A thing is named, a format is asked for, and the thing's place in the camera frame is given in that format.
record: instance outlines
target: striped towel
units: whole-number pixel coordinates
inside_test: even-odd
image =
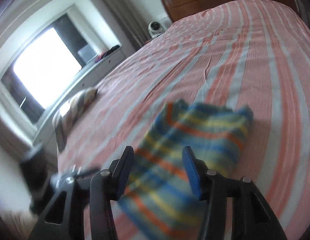
[[[191,146],[210,169],[228,176],[235,168],[252,123],[248,106],[237,111],[182,99],[167,103],[135,151],[125,194],[126,215],[149,239],[190,239],[205,202],[191,192],[182,149]]]

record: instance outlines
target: brown striped fabric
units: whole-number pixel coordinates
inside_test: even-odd
[[[67,136],[77,120],[84,114],[88,107],[95,100],[97,88],[88,88],[78,92],[70,100],[70,109],[62,116],[58,110],[53,118],[53,127],[56,133],[58,152],[65,149]]]

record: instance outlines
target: silver rivet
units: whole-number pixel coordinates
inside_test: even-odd
[[[74,178],[73,177],[68,177],[67,179],[66,179],[66,183],[68,183],[68,184],[71,184],[71,183],[73,183],[74,182]]]
[[[110,171],[109,170],[102,170],[100,172],[101,176],[108,176],[110,174]]]
[[[250,183],[252,180],[249,178],[249,177],[243,177],[243,181],[245,182],[245,183]]]
[[[207,173],[207,175],[209,175],[209,176],[215,176],[217,172],[214,171],[214,170],[208,170],[208,171],[206,171],[206,173]]]

